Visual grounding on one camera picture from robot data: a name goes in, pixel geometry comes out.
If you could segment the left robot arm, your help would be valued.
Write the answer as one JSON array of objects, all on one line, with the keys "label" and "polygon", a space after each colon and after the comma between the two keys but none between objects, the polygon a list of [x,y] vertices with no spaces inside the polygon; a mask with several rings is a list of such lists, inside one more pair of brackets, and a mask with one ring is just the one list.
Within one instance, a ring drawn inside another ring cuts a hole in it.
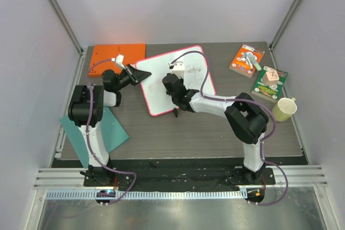
[{"label": "left robot arm", "polygon": [[120,90],[128,85],[136,86],[152,75],[126,65],[120,73],[107,69],[102,73],[102,85],[77,85],[74,88],[68,107],[68,118],[79,129],[88,154],[87,169],[96,173],[96,180],[102,186],[110,186],[116,170],[112,168],[109,152],[106,150],[101,120],[104,107],[118,107],[122,95]]}]

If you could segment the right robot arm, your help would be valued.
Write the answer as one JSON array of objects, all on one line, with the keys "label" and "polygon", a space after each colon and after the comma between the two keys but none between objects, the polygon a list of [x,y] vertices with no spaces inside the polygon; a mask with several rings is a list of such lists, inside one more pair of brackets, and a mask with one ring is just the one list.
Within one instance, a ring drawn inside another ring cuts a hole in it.
[{"label": "right robot arm", "polygon": [[244,161],[240,180],[256,184],[263,177],[263,139],[269,119],[246,93],[238,97],[204,95],[200,90],[186,89],[183,80],[168,73],[162,83],[173,104],[183,111],[224,117],[235,136],[243,143]]}]

